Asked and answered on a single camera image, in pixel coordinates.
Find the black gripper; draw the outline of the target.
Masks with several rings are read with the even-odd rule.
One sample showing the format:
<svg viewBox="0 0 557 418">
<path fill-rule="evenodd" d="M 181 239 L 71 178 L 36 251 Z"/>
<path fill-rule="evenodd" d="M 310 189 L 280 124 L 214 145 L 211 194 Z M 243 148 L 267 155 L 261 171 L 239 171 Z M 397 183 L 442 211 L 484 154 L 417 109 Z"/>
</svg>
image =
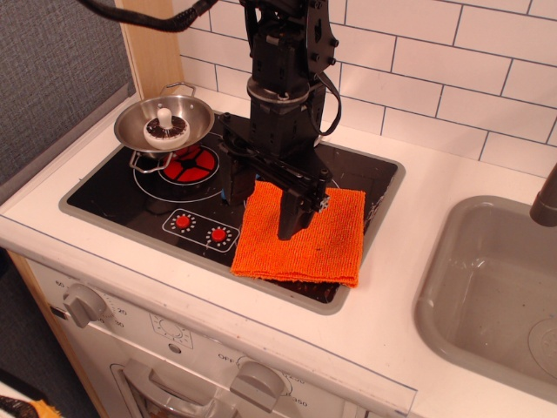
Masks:
<svg viewBox="0 0 557 418">
<path fill-rule="evenodd" d="M 224 200 L 237 206 L 254 192 L 256 176 L 277 186 L 280 199 L 278 238 L 289 240 L 325 209 L 325 186 L 332 173 L 314 151 L 321 131 L 325 90 L 297 97 L 271 91 L 251 92 L 250 115 L 218 116 L 223 126 L 219 169 Z"/>
</svg>

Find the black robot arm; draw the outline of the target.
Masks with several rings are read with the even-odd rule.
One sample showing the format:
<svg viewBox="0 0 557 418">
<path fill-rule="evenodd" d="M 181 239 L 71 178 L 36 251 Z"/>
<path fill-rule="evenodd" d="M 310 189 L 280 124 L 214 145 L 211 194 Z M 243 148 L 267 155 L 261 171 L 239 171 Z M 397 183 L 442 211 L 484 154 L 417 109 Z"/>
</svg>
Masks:
<svg viewBox="0 0 557 418">
<path fill-rule="evenodd" d="M 247 82 L 249 118 L 224 113 L 219 150 L 225 200 L 250 197 L 257 177 L 281 192 L 278 238 L 306 229 L 328 205 L 330 169 L 318 157 L 317 140 L 332 134 L 340 119 L 322 129 L 325 95 L 339 95 L 326 75 L 339 40 L 332 34 L 327 1 L 244 1 L 252 58 Z"/>
</svg>

